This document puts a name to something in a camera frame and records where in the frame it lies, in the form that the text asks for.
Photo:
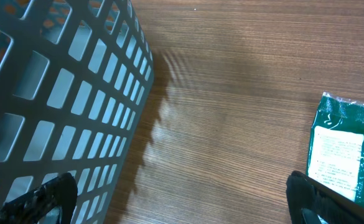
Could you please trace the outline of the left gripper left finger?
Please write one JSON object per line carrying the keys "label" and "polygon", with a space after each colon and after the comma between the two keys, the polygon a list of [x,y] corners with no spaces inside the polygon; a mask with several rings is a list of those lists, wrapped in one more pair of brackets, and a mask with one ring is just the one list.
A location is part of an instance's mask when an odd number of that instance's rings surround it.
{"label": "left gripper left finger", "polygon": [[0,224],[38,223],[55,208],[56,223],[71,223],[78,188],[71,173],[63,173],[0,207]]}

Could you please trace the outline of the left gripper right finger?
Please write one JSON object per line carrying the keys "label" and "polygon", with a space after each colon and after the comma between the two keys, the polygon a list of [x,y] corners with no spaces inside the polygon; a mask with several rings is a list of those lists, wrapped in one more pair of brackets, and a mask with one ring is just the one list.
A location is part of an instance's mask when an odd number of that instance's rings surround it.
{"label": "left gripper right finger", "polygon": [[364,208],[299,171],[286,180],[291,223],[364,224]]}

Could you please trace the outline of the green 3M package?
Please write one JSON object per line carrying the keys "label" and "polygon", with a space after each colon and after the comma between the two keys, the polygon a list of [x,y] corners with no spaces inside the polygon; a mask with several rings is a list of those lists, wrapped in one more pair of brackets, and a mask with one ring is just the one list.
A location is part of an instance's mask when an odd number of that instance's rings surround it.
{"label": "green 3M package", "polygon": [[323,92],[306,174],[364,208],[364,102]]}

